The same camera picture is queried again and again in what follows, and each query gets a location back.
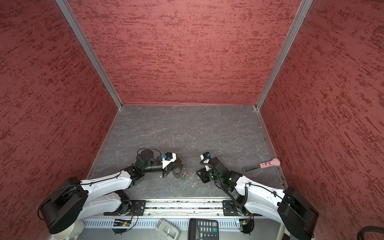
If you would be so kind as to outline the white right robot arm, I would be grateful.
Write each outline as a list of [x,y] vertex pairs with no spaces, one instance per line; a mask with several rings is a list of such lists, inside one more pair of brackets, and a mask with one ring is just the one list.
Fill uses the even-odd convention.
[[200,156],[202,169],[197,175],[203,183],[214,182],[236,205],[238,212],[261,215],[281,223],[298,240],[314,238],[319,212],[297,190],[275,189],[230,171],[209,152]]

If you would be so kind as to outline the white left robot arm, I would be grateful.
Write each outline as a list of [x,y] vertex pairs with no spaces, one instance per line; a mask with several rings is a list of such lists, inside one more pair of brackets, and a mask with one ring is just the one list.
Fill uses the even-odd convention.
[[38,217],[46,223],[52,235],[98,214],[133,218],[138,215],[138,208],[133,206],[125,190],[136,186],[146,173],[160,172],[162,178],[169,174],[179,178],[182,169],[183,161],[175,153],[155,157],[154,149],[139,149],[136,161],[118,173],[91,180],[76,177],[65,180],[41,203]]

